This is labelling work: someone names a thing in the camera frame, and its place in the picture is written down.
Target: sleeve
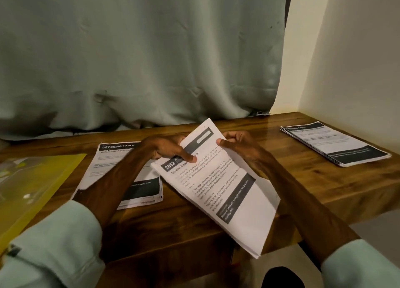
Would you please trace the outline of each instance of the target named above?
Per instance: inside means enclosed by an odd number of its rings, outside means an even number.
[[[400,270],[364,240],[343,245],[321,266],[327,288],[398,288]]]
[[[2,287],[95,287],[105,267],[101,238],[91,211],[68,201],[11,242]]]

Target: paper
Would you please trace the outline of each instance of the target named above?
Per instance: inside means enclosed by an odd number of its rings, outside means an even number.
[[[72,197],[74,197],[79,189],[87,189],[110,171],[139,143],[101,143]],[[117,210],[155,204],[163,200],[163,183],[160,175],[151,168],[151,162],[153,160],[148,161],[139,172],[135,181],[125,192]]]
[[[197,163],[181,157],[160,158],[152,167],[253,257],[261,255],[279,197],[269,180],[259,177],[232,150],[216,144],[225,139],[207,119],[181,143]]]
[[[391,157],[387,152],[333,130],[320,122],[281,127],[281,130],[340,167]]]

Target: wood grain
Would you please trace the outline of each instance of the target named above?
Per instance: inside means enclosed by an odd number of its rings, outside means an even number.
[[[280,126],[314,121],[294,112],[217,121],[215,124],[222,132],[248,130],[318,200],[349,224],[399,208],[400,156],[392,153],[390,159],[340,168],[279,130]],[[70,198],[100,142],[140,141],[150,135],[188,133],[196,127],[197,124],[187,124],[35,140],[7,147],[0,152],[0,160],[87,154],[29,227]],[[263,252],[300,240],[284,205],[280,205]],[[248,258],[218,225],[165,183],[161,203],[116,212],[104,231],[102,257],[110,263],[99,287],[111,286],[113,278],[125,282],[138,282],[141,278],[147,283],[152,281],[152,286],[165,286]]]

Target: transparent plastic folder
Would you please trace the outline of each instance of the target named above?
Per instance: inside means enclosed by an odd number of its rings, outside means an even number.
[[[0,254],[86,154],[9,159],[0,164]]]

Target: curtain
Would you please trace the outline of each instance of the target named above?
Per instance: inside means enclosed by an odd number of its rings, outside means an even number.
[[[285,0],[0,0],[0,138],[268,112]]]

